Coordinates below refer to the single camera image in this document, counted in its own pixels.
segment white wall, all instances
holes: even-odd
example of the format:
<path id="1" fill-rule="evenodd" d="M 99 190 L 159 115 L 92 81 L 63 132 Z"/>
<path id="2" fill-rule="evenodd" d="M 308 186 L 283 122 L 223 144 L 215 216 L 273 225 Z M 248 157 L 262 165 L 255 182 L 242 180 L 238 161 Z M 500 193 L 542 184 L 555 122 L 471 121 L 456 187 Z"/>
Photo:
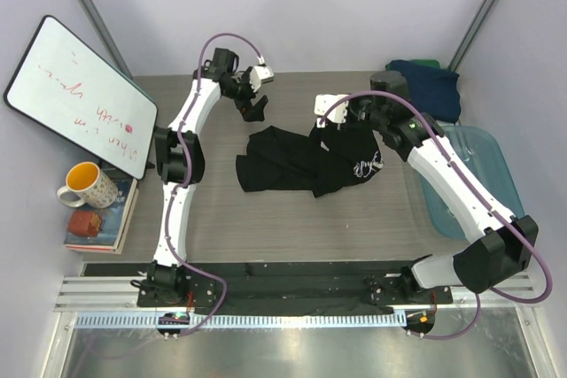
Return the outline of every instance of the white wall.
<path id="1" fill-rule="evenodd" d="M 556 345 L 563 348 L 562 361 L 567 346 L 567 325 L 559 319 L 567 305 L 565 22 L 565 0 L 500 0 L 459 70 L 463 121 L 499 141 L 524 209 L 540 225 L 536 247 L 555 277 L 554 293 L 544 305 Z"/>
<path id="2" fill-rule="evenodd" d="M 92 48 L 102 46 L 76 0 L 0 0 L 0 87 L 5 88 L 41 17 L 52 14 Z M 69 210 L 56 189 L 86 158 L 70 143 L 0 104 L 0 375 L 38 376 L 52 331 L 53 306 L 65 274 L 81 257 L 63 247 Z"/>
<path id="3" fill-rule="evenodd" d="M 132 73 L 156 75 L 192 73 L 203 42 L 221 31 L 248 36 L 279 72 L 374 70 L 395 58 L 448 63 L 481 0 L 95 2 Z"/>

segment speckled mug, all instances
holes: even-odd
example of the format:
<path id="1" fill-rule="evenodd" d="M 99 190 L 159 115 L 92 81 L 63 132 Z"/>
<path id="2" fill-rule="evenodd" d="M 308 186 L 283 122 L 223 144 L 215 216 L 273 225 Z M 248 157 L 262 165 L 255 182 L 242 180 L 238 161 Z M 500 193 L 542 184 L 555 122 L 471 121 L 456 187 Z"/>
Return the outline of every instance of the speckled mug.
<path id="1" fill-rule="evenodd" d="M 79 163 L 67 173 L 66 186 L 57 191 L 59 201 L 69 207 L 80 207 L 89 204 L 95 208 L 106 208 L 118 196 L 118 188 L 105 172 L 95 163 L 85 161 Z M 73 192 L 79 199 L 69 201 L 62 196 Z"/>

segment white print on shirt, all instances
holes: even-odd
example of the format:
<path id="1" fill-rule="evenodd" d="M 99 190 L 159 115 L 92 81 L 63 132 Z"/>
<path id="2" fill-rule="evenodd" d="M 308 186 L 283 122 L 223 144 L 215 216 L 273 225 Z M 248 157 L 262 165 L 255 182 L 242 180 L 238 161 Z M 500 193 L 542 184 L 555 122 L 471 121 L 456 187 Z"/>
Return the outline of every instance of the white print on shirt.
<path id="1" fill-rule="evenodd" d="M 380 161 L 380 152 L 376 151 L 372 161 L 359 161 L 356 163 L 356 166 L 353 167 L 354 175 L 366 179 L 372 172 L 377 172 L 383 166 L 384 163 Z"/>

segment transparent storage bin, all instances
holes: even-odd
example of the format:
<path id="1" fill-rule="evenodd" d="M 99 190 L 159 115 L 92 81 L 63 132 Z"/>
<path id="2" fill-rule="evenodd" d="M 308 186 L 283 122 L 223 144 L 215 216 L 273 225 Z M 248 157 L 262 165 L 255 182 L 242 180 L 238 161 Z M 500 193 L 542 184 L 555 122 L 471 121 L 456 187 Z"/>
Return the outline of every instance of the transparent storage bin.
<path id="1" fill-rule="evenodd" d="M 496 140 L 476 127 L 448 126 L 443 129 L 457 155 L 485 188 L 517 217 L 523 217 L 524 208 Z M 461 226 L 435 189 L 423 177 L 421 181 L 433 226 L 450 238 L 466 239 Z"/>

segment orange mug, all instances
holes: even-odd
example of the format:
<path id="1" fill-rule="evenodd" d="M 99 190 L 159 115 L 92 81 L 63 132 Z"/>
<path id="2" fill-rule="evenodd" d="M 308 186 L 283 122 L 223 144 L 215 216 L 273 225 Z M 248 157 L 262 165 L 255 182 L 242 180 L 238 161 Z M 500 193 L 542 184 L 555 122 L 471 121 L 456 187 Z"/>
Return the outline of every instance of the orange mug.
<path id="1" fill-rule="evenodd" d="M 85 161 L 79 163 L 67 173 L 65 186 L 57 191 L 59 201 L 69 207 L 80 207 L 85 204 L 95 208 L 106 208 L 118 196 L 116 184 L 95 163 Z M 63 198 L 69 192 L 79 199 L 69 201 Z"/>

